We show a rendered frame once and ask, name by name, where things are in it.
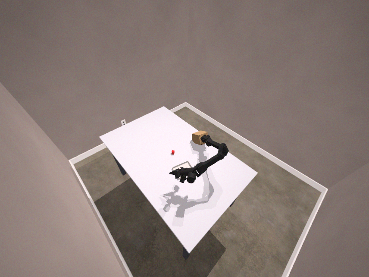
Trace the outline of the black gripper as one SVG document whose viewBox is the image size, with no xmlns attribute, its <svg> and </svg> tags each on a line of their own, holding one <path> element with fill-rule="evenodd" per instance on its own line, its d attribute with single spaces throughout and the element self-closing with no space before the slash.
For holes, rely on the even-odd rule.
<svg viewBox="0 0 369 277">
<path fill-rule="evenodd" d="M 178 179 L 180 175 L 188 175 L 188 168 L 180 167 L 180 169 L 176 169 L 169 174 L 175 175 L 175 178 Z"/>
</svg>

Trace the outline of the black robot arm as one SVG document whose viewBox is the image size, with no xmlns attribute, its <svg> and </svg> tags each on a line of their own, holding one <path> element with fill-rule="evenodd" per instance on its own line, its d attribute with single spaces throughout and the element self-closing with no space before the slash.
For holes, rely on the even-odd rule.
<svg viewBox="0 0 369 277">
<path fill-rule="evenodd" d="M 201 140 L 203 143 L 206 143 L 206 145 L 213 146 L 218 149 L 218 153 L 213 156 L 212 158 L 208 159 L 205 162 L 200 162 L 196 164 L 194 167 L 188 168 L 188 177 L 186 175 L 180 175 L 181 179 L 179 182 L 184 183 L 185 180 L 187 180 L 188 183 L 194 183 L 196 180 L 196 177 L 200 177 L 208 167 L 213 165 L 214 163 L 218 162 L 219 160 L 224 159 L 225 156 L 227 156 L 229 150 L 225 143 L 217 143 L 211 139 L 209 135 L 203 135 L 201 137 Z M 198 174 L 198 173 L 199 174 Z"/>
</svg>

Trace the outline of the white tray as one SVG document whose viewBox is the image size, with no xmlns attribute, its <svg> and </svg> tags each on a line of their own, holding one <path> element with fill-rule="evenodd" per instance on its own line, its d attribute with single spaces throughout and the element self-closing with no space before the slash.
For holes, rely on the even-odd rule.
<svg viewBox="0 0 369 277">
<path fill-rule="evenodd" d="M 190 168 L 190 167 L 192 167 L 191 166 L 191 164 L 189 163 L 189 161 L 186 161 L 186 162 L 183 162 L 183 163 L 181 163 L 181 164 L 178 164 L 178 165 L 176 165 L 176 166 L 174 166 L 174 167 L 172 167 L 172 169 L 173 170 L 176 170 L 176 169 L 180 169 L 180 167 L 184 167 L 184 168 Z"/>
</svg>

